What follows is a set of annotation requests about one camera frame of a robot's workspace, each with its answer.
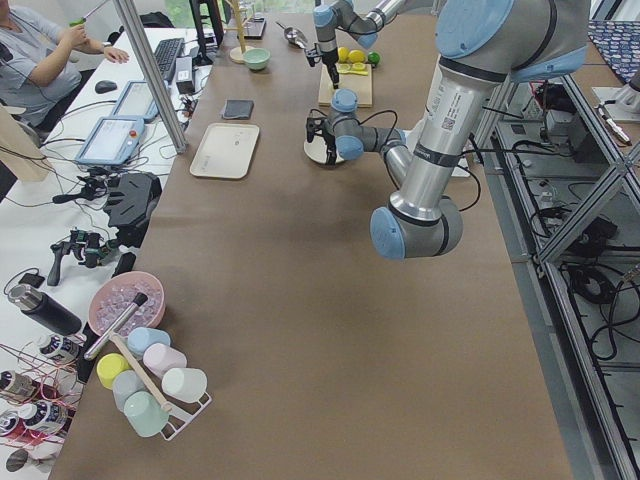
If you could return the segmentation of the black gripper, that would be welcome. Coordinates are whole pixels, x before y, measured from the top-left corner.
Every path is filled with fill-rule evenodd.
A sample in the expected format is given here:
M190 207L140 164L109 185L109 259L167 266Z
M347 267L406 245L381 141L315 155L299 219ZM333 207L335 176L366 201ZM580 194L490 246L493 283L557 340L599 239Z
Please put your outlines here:
M333 89L338 89L339 83L340 83L340 76L337 70L337 65L339 63L338 50L333 49L330 51L323 52L322 63L325 65L327 69L327 73L331 80Z
M323 120L321 122L320 135L325 144L325 164L327 166L336 166L338 155L336 150L335 136L329 131L327 120Z

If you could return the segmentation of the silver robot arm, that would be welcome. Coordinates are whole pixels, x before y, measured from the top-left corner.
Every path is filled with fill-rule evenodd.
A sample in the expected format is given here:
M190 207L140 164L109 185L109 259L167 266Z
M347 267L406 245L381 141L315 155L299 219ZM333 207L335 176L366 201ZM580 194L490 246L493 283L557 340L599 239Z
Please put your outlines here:
M553 79L586 58L587 1L448 1L435 29L440 54L433 103L408 147L396 128L366 127L357 95L337 87L319 129L330 157L377 152L399 188L371 215L370 236L388 259L434 257L459 242L459 209L444 190L485 100L505 81Z
M414 1L380 1L366 15L361 16L354 10L352 1L334 1L331 4L318 5L313 10L316 42L305 53L310 66L321 62L327 70L334 89L339 87L340 76L336 32L343 31L360 46L368 49L378 38L378 33L394 18L405 11L415 8Z

